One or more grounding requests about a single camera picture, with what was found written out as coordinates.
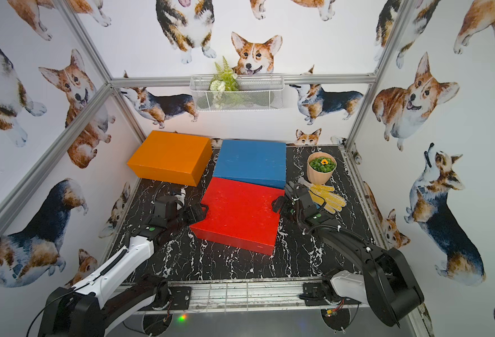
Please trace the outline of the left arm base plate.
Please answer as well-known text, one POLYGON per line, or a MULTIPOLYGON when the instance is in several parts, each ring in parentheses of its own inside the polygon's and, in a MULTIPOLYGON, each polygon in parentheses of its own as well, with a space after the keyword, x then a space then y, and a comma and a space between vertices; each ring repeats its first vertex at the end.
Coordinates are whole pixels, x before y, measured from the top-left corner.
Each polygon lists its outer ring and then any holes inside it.
POLYGON ((190 286, 173 286, 167 289, 167 302, 164 309, 185 311, 189 309, 192 288, 190 286))

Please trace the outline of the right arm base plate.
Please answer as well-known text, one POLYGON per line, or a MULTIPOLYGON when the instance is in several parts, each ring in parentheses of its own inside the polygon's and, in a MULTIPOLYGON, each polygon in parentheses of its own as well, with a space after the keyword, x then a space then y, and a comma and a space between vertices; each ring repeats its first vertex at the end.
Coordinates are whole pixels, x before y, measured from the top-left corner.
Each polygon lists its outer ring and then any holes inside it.
POLYGON ((299 298, 306 306, 323 306, 337 302, 337 295, 326 281, 304 283, 299 298))

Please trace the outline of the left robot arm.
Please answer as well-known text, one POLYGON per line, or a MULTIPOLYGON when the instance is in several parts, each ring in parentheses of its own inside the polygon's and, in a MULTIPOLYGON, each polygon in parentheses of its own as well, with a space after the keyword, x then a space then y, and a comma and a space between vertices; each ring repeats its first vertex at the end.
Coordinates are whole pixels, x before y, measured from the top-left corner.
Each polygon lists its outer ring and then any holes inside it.
POLYGON ((208 210, 201 203, 185 205, 174 195, 157 197, 153 211, 104 265, 71 288, 49 295, 34 318, 40 323, 38 335, 106 336, 142 308, 170 309, 174 296, 164 277, 145 275, 121 293, 116 290, 179 232, 203 221, 208 210))

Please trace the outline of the red shoebox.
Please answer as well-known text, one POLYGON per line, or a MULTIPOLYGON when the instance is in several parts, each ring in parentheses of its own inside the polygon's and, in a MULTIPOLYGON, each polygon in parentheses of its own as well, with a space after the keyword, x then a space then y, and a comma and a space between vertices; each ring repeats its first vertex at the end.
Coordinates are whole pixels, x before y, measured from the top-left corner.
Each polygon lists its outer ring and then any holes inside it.
POLYGON ((280 221, 272 202, 282 196, 280 189, 212 178, 201 200, 208 206, 205 220, 190 229, 200 240, 270 256, 280 221))

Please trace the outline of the blue shoebox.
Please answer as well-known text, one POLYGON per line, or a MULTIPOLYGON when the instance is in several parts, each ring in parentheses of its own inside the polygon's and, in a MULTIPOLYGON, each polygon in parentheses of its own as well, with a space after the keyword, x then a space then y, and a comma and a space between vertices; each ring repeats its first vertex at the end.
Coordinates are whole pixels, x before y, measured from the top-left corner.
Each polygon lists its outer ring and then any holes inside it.
POLYGON ((213 176, 283 189, 286 144, 254 140, 224 140, 213 176))

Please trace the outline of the orange shoebox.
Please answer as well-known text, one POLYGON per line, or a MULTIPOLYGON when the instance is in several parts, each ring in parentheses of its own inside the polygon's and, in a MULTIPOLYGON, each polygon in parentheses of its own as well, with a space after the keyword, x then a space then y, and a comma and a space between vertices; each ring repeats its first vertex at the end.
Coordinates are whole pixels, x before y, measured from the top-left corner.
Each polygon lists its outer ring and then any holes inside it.
POLYGON ((139 178, 195 187, 212 156, 211 140, 152 131, 128 161, 139 178))

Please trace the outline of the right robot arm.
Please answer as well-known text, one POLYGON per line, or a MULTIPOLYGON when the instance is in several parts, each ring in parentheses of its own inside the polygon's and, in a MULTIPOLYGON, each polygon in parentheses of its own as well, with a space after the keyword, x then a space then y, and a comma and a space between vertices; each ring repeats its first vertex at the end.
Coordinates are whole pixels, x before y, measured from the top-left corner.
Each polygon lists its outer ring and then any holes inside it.
POLYGON ((405 256, 398 249, 384 249, 347 230, 312 201, 309 189, 289 182, 285 195, 272 202, 273 211, 295 223, 302 234, 338 251, 360 269, 360 274, 338 272, 329 279, 341 298, 369 305, 375 316, 393 327, 424 303, 424 294, 405 256))

